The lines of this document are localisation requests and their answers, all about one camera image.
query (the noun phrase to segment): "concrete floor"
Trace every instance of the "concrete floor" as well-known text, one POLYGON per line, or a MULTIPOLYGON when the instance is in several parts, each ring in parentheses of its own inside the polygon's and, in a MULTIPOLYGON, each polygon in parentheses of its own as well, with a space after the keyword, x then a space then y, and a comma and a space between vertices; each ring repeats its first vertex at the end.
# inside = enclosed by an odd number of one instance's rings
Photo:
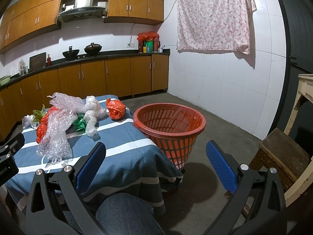
MULTIPOLYGON (((225 189, 206 157, 206 143, 215 140, 220 148, 225 153, 232 154, 238 163, 248 164, 256 154, 260 140, 210 112, 168 93, 124 99, 122 102, 132 111, 150 103, 171 102, 192 107, 204 115, 207 125, 198 136, 184 166, 186 172, 183 183, 178 192, 164 199, 165 214, 156 217, 167 235, 202 234, 227 202, 224 197, 225 189)), ((21 126, 18 126, 12 137, 21 130, 21 126)), ((24 230, 24 215, 18 213, 17 216, 17 222, 24 230)), ((242 224, 243 221, 244 218, 240 216, 236 225, 242 224)))

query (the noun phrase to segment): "green bowl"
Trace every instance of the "green bowl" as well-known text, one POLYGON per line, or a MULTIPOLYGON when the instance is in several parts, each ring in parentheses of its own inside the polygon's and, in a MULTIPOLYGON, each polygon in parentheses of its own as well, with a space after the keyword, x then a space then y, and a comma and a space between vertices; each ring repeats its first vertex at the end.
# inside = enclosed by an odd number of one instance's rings
POLYGON ((5 84, 7 84, 11 79, 11 75, 8 76, 4 76, 0 79, 0 85, 3 86, 5 84))

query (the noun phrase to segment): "black countertop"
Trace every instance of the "black countertop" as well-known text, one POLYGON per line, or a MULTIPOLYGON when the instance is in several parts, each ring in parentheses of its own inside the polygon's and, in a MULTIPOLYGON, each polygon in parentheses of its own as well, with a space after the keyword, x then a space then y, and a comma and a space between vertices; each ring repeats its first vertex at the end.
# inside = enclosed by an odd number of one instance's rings
POLYGON ((169 55, 170 54, 170 49, 164 49, 163 53, 138 53, 138 50, 136 49, 131 49, 131 50, 114 50, 114 51, 103 51, 99 52, 97 56, 88 56, 88 54, 82 54, 78 55, 77 59, 72 60, 72 61, 66 61, 66 58, 58 59, 51 61, 50 66, 43 67, 41 69, 32 71, 27 73, 26 75, 19 76, 17 78, 11 79, 7 84, 3 85, 0 87, 0 89, 9 86, 10 84, 13 84, 14 82, 17 82, 21 79, 24 79, 28 76, 37 74, 39 72, 71 65, 71 64, 78 64, 80 62, 88 62, 88 61, 95 61, 95 60, 103 60, 105 58, 113 58, 113 57, 125 57, 125 56, 150 56, 153 54, 157 55, 169 55))

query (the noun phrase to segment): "floral cloth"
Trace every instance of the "floral cloth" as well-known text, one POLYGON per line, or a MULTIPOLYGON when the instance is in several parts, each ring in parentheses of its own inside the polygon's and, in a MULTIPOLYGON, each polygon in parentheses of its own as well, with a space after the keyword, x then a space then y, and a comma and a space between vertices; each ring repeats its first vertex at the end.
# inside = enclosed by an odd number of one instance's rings
POLYGON ((177 49, 250 53, 254 0, 177 0, 177 49))

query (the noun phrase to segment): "red plastic basket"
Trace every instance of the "red plastic basket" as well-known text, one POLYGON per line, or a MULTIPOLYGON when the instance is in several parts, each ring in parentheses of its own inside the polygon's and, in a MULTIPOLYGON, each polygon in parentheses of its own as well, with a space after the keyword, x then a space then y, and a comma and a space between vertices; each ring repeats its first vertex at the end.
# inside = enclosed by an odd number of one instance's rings
POLYGON ((197 136, 205 128, 205 118, 197 110, 174 103, 153 103, 137 109, 134 125, 147 135, 181 169, 197 136))

